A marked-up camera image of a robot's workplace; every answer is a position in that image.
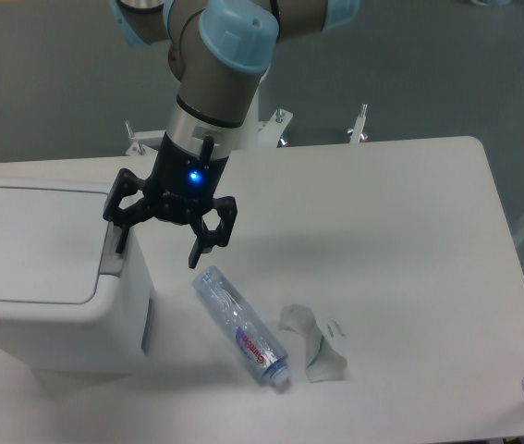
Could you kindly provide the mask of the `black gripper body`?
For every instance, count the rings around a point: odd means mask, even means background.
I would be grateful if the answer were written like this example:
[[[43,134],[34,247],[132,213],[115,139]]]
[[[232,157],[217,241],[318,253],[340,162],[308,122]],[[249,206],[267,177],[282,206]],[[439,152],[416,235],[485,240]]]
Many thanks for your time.
[[[210,134],[196,141],[196,152],[163,137],[143,199],[150,216],[177,225],[187,225],[193,216],[213,208],[213,195],[228,157],[216,157],[216,140]]]

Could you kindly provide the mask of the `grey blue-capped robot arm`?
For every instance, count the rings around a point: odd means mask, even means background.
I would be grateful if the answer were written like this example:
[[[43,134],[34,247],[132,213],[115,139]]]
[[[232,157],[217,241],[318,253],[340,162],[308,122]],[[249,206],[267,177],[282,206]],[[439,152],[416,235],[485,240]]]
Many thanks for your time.
[[[120,229],[119,253],[130,230],[149,219],[190,226],[195,267],[203,254],[229,243],[237,203],[215,190],[274,49],[349,23],[359,2],[114,1],[110,7],[129,43],[169,42],[179,89],[150,176],[121,169],[104,219]]]

